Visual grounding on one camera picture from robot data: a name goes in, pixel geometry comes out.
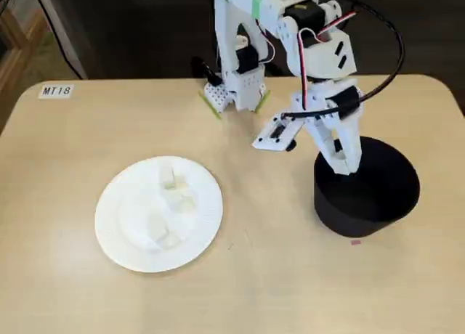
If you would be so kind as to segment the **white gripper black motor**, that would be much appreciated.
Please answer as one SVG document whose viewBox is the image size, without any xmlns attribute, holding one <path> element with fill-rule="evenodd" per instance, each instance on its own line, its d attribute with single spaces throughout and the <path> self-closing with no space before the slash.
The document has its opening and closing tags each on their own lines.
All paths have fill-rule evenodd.
<svg viewBox="0 0 465 334">
<path fill-rule="evenodd" d="M 301 97 L 292 104 L 292 113 L 315 112 L 339 107 L 341 110 L 315 117 L 290 117 L 289 123 L 305 125 L 320 154 L 335 174 L 356 173 L 361 160 L 359 123 L 363 108 L 358 102 L 363 93 L 355 78 L 340 81 L 325 81 L 309 85 L 306 107 L 300 105 Z M 326 126 L 337 126 L 342 149 L 337 150 L 331 130 Z"/>
</svg>

